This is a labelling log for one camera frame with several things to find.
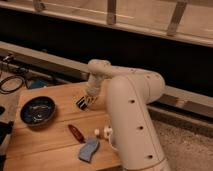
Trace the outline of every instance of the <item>red object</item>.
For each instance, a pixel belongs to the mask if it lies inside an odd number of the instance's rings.
[[[78,128],[76,128],[75,126],[71,124],[68,125],[68,128],[70,132],[73,134],[73,136],[76,138],[76,140],[78,140],[78,142],[85,143],[85,138],[83,134],[78,130]]]

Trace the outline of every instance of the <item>glass railing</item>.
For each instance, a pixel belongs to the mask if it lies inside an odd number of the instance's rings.
[[[213,47],[213,0],[0,0],[0,7]]]

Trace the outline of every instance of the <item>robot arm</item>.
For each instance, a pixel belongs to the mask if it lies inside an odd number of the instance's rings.
[[[165,83],[161,75],[111,66],[102,60],[90,61],[88,68],[91,74],[87,95],[77,105],[81,108],[82,104],[93,103],[102,81],[113,77],[107,88],[106,105],[124,170],[170,171],[146,106],[163,94]]]
[[[112,78],[118,75],[127,75],[127,74],[141,74],[148,76],[150,73],[152,74],[155,73],[156,75],[161,77],[158,73],[153,71],[112,66],[109,61],[97,59],[89,61],[88,70],[90,72],[90,76],[87,82],[86,95],[76,103],[77,106],[82,110],[84,110],[86,107],[88,107],[89,105],[93,104],[96,101],[100,93],[101,83],[106,78]]]
[[[107,111],[124,170],[170,171],[146,106],[162,93],[160,79],[122,75],[108,85]]]

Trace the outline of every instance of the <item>wooden tabletop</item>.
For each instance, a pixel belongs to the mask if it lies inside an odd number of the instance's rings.
[[[73,137],[67,125],[73,124],[85,137],[94,137],[94,129],[103,129],[109,125],[109,117],[104,108],[99,106],[81,111],[76,107],[75,103],[84,95],[84,90],[85,83],[76,83],[24,90],[21,93],[7,150],[5,171],[92,171],[120,165],[117,153],[104,139],[100,140],[100,148],[91,164],[78,159],[79,149],[84,144]],[[56,115],[47,125],[30,129],[21,121],[20,110],[27,101],[37,96],[51,97],[57,106]]]

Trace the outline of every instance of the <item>bowl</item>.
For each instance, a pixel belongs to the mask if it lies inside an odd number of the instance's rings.
[[[21,120],[28,126],[47,123],[55,113],[55,102],[46,96],[39,96],[28,101],[21,109]]]

